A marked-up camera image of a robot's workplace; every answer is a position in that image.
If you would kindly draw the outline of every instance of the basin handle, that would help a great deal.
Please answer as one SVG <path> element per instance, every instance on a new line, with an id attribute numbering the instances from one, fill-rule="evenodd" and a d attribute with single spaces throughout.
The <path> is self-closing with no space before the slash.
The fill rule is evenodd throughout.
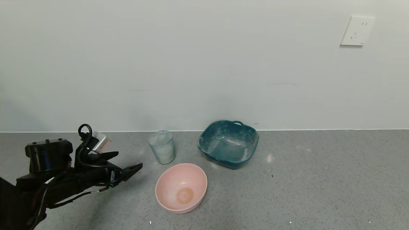
<path id="1" fill-rule="evenodd" d="M 244 125 L 245 126 L 245 124 L 243 124 L 243 122 L 241 122 L 241 121 L 232 121 L 232 123 L 239 123 L 240 125 Z"/>

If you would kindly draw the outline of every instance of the black cable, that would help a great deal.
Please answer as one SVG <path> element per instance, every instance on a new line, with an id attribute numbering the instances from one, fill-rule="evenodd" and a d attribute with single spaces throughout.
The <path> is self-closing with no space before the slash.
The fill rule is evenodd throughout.
<path id="1" fill-rule="evenodd" d="M 81 130 L 82 130 L 83 127 L 87 127 L 87 128 L 88 128 L 88 133 L 82 133 L 82 132 L 81 132 Z M 85 141 L 83 147 L 82 147 L 82 148 L 80 149 L 80 151 L 78 152 L 78 159 L 77 159 L 77 160 L 78 160 L 78 162 L 79 162 L 81 165 L 88 166 L 88 167 L 94 167 L 94 168 L 105 168 L 105 169 L 119 170 L 119 173 L 121 174 L 118 179 L 115 179 L 115 180 L 110 181 L 110 182 L 108 182 L 108 183 L 92 184 L 92 186 L 109 186 L 109 185 L 114 184 L 114 183 L 116 183 L 116 182 L 122 181 L 122 178 L 123 178 L 122 176 L 123 176 L 123 171 L 124 171 L 124 170 L 121 169 L 120 167 L 118 167 L 118 166 L 112 166 L 112 165 L 92 165 L 92 164 L 88 164 L 88 163 L 85 163 L 85 162 L 82 161 L 82 157 L 83 157 L 82 155 L 86 154 L 86 152 L 84 151 L 84 149 L 87 148 L 87 145 L 89 144 L 89 142 L 90 142 L 90 140 L 91 140 L 91 137 L 92 137 L 92 128 L 91 128 L 91 126 L 88 125 L 88 124 L 82 124 L 82 125 L 80 125 L 80 127 L 78 128 L 78 134 L 79 134 L 80 136 L 81 136 L 82 134 L 87 134 L 86 141 Z"/>
<path id="2" fill-rule="evenodd" d="M 54 178 L 51 179 L 51 181 L 49 181 L 48 183 L 46 182 L 43 186 L 45 186 L 45 190 L 43 193 L 43 197 L 41 198 L 41 202 L 40 202 L 40 207 L 38 208 L 38 213 L 35 217 L 36 221 L 34 222 L 34 224 L 31 226 L 30 230 L 33 230 L 39 223 L 40 221 L 43 219 L 43 216 L 45 214 L 45 209 L 47 208 L 45 205 L 45 201 L 46 201 L 46 197 L 47 197 L 47 191 L 48 189 L 56 183 L 57 180 L 59 180 L 61 177 L 65 176 L 66 171 L 63 171 L 61 174 L 55 176 Z"/>
<path id="3" fill-rule="evenodd" d="M 109 186 L 106 186 L 105 188 L 102 188 L 102 189 L 97 190 L 97 191 L 83 192 L 83 193 L 79 194 L 78 196 L 76 196 L 76 197 L 74 197 L 74 198 L 72 198 L 72 199 L 69 199 L 69 200 L 67 200 L 67 201 L 64 201 L 64 202 L 61 202 L 61 203 L 57 203 L 57 204 L 49 205 L 48 208 L 49 208 L 49 209 L 58 208 L 58 207 L 61 207 L 61 206 L 63 206 L 63 205 L 66 205 L 66 204 L 68 204 L 68 203 L 72 203 L 74 200 L 76 200 L 76 199 L 78 199 L 78 198 L 80 198 L 80 197 L 82 197 L 82 196 L 85 196 L 85 195 L 88 195 L 88 194 L 91 194 L 91 193 L 94 193 L 94 192 L 103 192 L 103 191 L 106 191 L 106 190 L 108 190 L 108 189 L 109 189 Z"/>

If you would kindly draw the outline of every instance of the stain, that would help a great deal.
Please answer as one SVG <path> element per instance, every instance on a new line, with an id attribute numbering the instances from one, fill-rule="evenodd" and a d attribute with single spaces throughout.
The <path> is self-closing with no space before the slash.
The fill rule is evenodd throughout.
<path id="1" fill-rule="evenodd" d="M 187 204 L 193 199 L 193 190 L 191 188 L 182 188 L 178 191 L 178 194 L 176 195 L 176 200 L 180 204 Z"/>
<path id="2" fill-rule="evenodd" d="M 266 161 L 267 161 L 267 163 L 271 163 L 271 162 L 274 162 L 275 159 L 276 159 L 276 158 L 273 156 L 273 154 L 269 154 L 269 155 L 267 156 Z"/>
<path id="3" fill-rule="evenodd" d="M 137 92 L 137 91 L 153 91 L 153 90 L 129 90 L 129 92 Z"/>
<path id="4" fill-rule="evenodd" d="M 306 147 L 304 147 L 304 146 L 302 146 L 302 145 L 297 145 L 297 149 L 299 149 L 299 150 L 301 150 L 301 151 L 303 151 L 303 152 L 312 152 L 312 150 L 311 149 L 309 149 L 309 148 L 306 148 Z"/>

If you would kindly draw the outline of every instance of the teal bowl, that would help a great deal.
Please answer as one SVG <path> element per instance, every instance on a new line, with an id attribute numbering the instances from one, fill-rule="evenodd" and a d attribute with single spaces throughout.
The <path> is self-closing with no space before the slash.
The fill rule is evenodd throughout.
<path id="1" fill-rule="evenodd" d="M 238 169 L 249 161 L 257 144 L 254 128 L 228 120 L 211 123 L 198 140 L 198 148 L 207 159 L 230 169 Z"/>

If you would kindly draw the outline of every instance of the speckled countertop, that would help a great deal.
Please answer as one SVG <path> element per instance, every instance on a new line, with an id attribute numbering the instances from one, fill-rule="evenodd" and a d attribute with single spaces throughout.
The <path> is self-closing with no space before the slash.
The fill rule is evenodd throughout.
<path id="1" fill-rule="evenodd" d="M 409 130 L 263 131 L 241 169 L 206 160 L 200 132 L 174 132 L 176 159 L 156 163 L 149 133 L 107 133 L 112 163 L 143 162 L 127 182 L 48 210 L 37 230 L 133 229 L 409 229 Z M 76 133 L 0 133 L 0 175 L 15 184 L 28 173 L 27 143 Z M 189 162 L 207 174 L 203 202 L 174 214 L 156 201 L 155 184 L 170 166 Z"/>

